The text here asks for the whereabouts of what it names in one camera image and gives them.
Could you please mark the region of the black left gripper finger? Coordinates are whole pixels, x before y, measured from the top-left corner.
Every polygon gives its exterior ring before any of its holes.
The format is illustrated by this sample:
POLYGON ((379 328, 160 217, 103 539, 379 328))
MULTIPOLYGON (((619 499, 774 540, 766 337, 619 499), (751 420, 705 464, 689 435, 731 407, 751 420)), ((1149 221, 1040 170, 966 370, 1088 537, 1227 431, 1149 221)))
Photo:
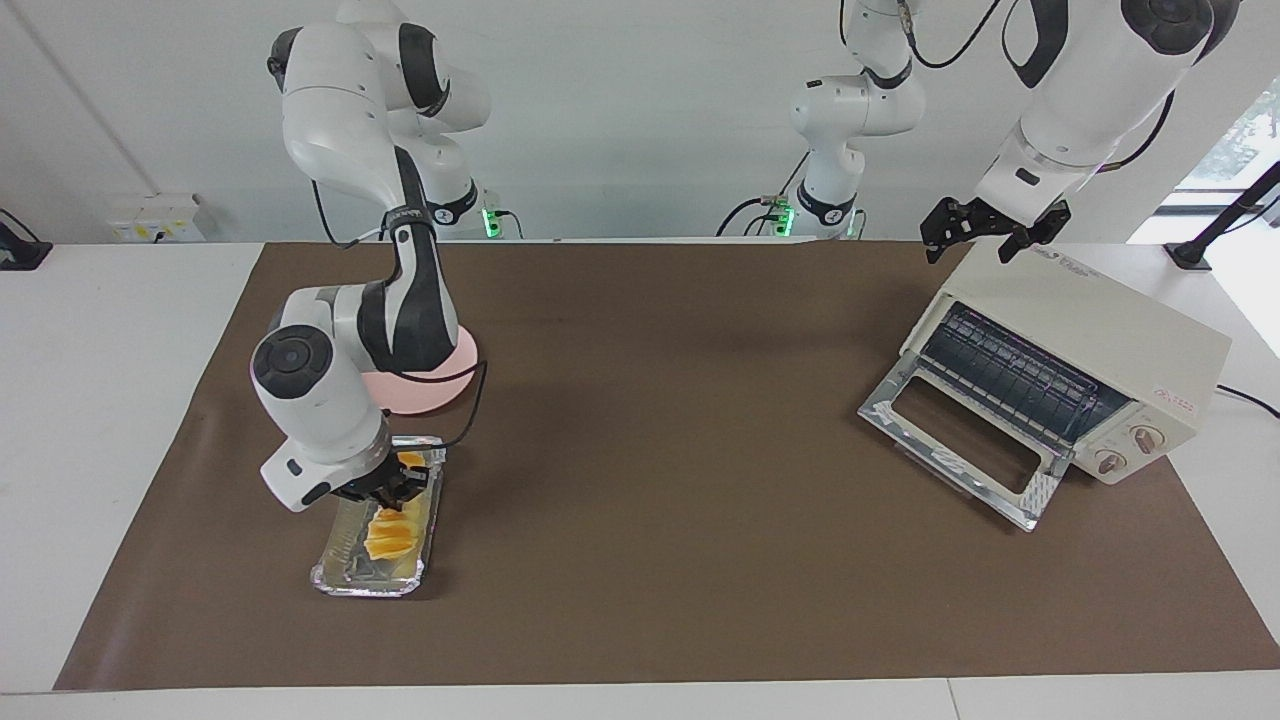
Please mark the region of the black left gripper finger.
POLYGON ((969 202, 943 197, 925 215, 920 223, 920 236, 929 264, 938 263, 947 249, 969 242, 974 237, 972 214, 969 202))
POLYGON ((1068 200, 1059 200, 1046 209, 1032 225, 1015 223, 1009 237, 998 249, 998 259, 1009 264, 1018 254, 1037 245, 1051 243, 1071 219, 1068 200))

